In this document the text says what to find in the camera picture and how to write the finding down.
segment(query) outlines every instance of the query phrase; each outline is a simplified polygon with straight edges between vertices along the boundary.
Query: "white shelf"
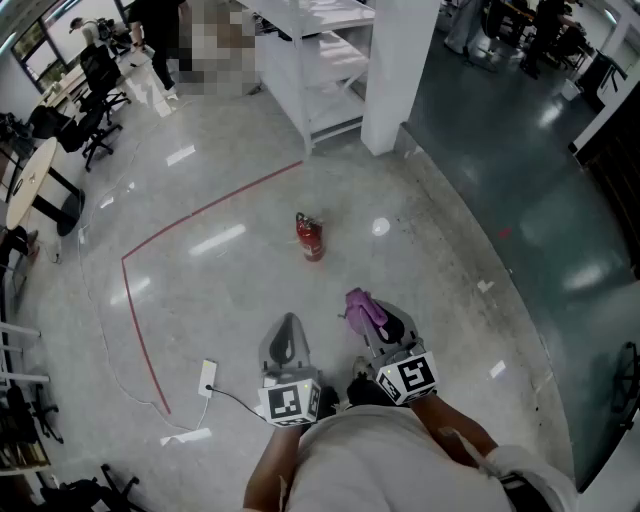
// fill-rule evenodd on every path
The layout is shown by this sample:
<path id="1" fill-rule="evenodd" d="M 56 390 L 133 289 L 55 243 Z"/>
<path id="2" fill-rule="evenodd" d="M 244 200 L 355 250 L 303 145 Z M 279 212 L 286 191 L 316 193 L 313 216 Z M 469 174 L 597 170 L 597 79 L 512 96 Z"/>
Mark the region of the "white shelf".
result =
<path id="1" fill-rule="evenodd" d="M 287 77 L 273 66 L 262 73 L 262 81 L 269 88 L 298 131 L 304 135 L 299 93 Z M 307 112 L 311 118 L 311 133 L 352 121 L 364 115 L 364 102 L 351 89 L 340 92 L 336 83 L 308 88 L 304 92 Z"/>
<path id="2" fill-rule="evenodd" d="M 256 60 L 259 71 L 275 64 L 290 81 L 296 80 L 296 49 L 277 33 L 256 37 Z M 324 32 L 303 39 L 302 63 L 305 85 L 314 87 L 361 75 L 369 59 L 335 32 Z"/>
<path id="3" fill-rule="evenodd" d="M 239 0 L 292 36 L 289 0 Z M 373 25 L 375 10 L 357 0 L 299 0 L 302 35 Z"/>

